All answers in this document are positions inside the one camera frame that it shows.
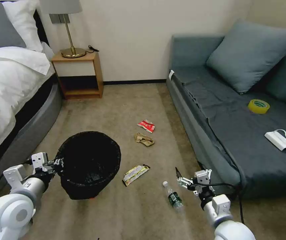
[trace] wastebasket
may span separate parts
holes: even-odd
[[[118,144],[101,132],[69,137],[56,154],[55,170],[73,200],[96,197],[115,177],[121,163]]]

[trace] sofa armrest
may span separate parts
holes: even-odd
[[[169,68],[204,65],[223,36],[173,35]]]

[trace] baseboard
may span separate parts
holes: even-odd
[[[108,81],[104,85],[118,85],[118,84],[142,84],[142,83],[165,83],[166,79],[151,79],[151,80],[131,80],[131,81]]]

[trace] gray blanket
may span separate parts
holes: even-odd
[[[286,191],[286,151],[281,152],[265,137],[266,132],[286,130],[286,103],[265,93],[239,95],[206,67],[194,68],[192,78],[175,71],[185,90],[200,108],[221,144],[245,175],[246,188],[275,195]],[[270,104],[266,114],[252,113],[251,99]]]

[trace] white pillow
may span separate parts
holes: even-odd
[[[37,27],[33,18],[37,2],[20,0],[17,2],[3,2],[2,4],[7,17],[25,42],[26,48],[42,52],[43,47],[37,34]]]

